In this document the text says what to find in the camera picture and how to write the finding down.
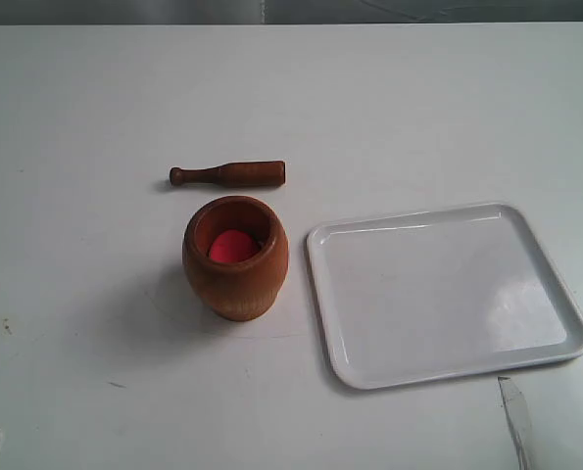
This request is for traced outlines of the brown wooden pestle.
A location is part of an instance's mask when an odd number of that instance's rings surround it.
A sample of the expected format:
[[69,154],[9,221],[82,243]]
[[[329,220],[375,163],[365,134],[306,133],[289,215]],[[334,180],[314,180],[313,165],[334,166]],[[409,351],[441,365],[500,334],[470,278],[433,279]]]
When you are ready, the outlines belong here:
[[286,182],[285,162],[228,163],[203,169],[173,167],[169,182],[174,187],[213,184],[226,188],[279,187]]

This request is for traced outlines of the wooden mortar cup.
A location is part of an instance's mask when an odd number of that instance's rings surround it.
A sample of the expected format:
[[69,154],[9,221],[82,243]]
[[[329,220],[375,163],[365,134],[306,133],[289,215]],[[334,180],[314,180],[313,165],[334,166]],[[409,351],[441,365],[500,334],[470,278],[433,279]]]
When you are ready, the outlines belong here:
[[[214,240],[226,230],[251,235],[261,245],[235,263],[209,258]],[[250,321],[274,304],[286,278],[289,247],[276,213],[248,196],[226,196],[202,206],[189,220],[182,242],[182,265],[194,294],[219,316]]]

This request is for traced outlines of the red ball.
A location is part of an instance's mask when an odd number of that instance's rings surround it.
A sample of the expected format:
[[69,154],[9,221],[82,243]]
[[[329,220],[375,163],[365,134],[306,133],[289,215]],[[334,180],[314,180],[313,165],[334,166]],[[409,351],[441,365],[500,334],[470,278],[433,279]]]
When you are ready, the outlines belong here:
[[253,257],[260,249],[260,243],[250,234],[229,229],[220,233],[214,240],[208,256],[215,262],[237,263]]

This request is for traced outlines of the white plastic tray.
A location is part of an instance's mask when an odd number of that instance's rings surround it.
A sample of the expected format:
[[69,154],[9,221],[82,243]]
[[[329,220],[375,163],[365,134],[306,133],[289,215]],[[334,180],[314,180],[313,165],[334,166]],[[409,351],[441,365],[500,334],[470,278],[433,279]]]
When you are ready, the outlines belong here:
[[306,239],[331,367],[357,390],[572,360],[583,314],[503,203],[326,222]]

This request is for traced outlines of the clear tape strip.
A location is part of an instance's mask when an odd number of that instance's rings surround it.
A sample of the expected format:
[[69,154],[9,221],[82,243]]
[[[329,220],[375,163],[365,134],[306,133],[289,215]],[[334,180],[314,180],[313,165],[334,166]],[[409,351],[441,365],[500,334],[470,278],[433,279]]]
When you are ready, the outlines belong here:
[[498,384],[518,468],[535,470],[538,466],[533,445],[532,422],[525,396],[510,377],[499,376]]

